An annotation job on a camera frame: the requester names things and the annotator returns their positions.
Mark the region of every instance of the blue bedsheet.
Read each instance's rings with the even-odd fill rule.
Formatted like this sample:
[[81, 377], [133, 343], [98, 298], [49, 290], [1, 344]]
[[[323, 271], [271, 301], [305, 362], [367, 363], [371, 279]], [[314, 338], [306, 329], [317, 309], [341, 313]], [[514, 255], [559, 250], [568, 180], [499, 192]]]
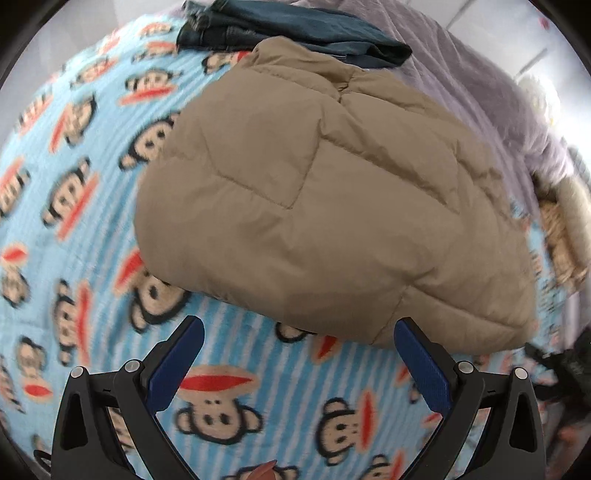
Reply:
[[[195, 314], [205, 324], [204, 348], [159, 419], [200, 478], [243, 480], [277, 459], [282, 480], [397, 479], [440, 417], [395, 352], [276, 324], [166, 285], [143, 266], [132, 223], [143, 168], [176, 113], [241, 55], [178, 53], [181, 25], [144, 16], [76, 55], [37, 92], [4, 148], [0, 419], [27, 453], [50, 448], [73, 366], [118, 369]], [[518, 207], [514, 214], [522, 216]], [[551, 348], [564, 292], [543, 232], [528, 218], [522, 224], [538, 275], [535, 341]], [[505, 372], [524, 363], [522, 351], [470, 360]], [[148, 478], [121, 418], [111, 415], [138, 475]], [[450, 476], [467, 465], [484, 418]]]

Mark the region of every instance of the puffer jacket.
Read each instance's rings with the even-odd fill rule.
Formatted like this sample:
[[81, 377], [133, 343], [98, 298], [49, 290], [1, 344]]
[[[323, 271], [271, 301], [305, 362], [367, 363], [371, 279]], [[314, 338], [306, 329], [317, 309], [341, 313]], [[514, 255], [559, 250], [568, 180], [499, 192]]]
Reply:
[[139, 189], [158, 278], [310, 332], [450, 352], [536, 328], [525, 236], [489, 148], [389, 72], [263, 41], [182, 111]]

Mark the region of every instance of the metal bolt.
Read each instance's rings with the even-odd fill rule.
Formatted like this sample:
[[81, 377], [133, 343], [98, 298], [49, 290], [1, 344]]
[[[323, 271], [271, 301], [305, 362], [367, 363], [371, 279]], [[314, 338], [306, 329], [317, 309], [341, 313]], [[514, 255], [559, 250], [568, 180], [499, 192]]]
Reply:
[[130, 360], [125, 364], [125, 371], [133, 373], [139, 368], [139, 362], [137, 360]]
[[457, 367], [464, 374], [471, 374], [474, 371], [474, 366], [470, 362], [460, 362]]
[[72, 378], [78, 378], [84, 373], [84, 369], [82, 367], [74, 367], [70, 372]]
[[516, 368], [515, 369], [515, 376], [517, 378], [520, 378], [522, 380], [525, 380], [527, 378], [527, 370], [525, 370], [524, 368]]

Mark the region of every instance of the dark denim jeans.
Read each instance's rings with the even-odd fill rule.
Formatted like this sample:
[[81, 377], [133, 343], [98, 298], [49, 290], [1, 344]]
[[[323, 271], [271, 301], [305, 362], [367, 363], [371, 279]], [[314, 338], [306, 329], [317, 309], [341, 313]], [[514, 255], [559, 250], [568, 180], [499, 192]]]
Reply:
[[188, 1], [185, 8], [189, 20], [178, 34], [179, 48], [252, 50], [281, 35], [363, 68], [398, 67], [413, 52], [376, 26], [336, 10], [252, 0], [216, 0], [206, 8]]

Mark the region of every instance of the lavender blanket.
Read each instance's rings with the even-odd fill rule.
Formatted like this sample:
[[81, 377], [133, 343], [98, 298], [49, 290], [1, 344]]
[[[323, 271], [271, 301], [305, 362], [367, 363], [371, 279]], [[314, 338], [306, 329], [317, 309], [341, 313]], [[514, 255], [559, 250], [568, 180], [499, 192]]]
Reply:
[[530, 172], [552, 182], [573, 174], [566, 148], [536, 118], [515, 82], [435, 20], [395, 0], [277, 1], [343, 10], [410, 45], [413, 55], [393, 73], [445, 106], [491, 146], [507, 192], [535, 218], [539, 210]]

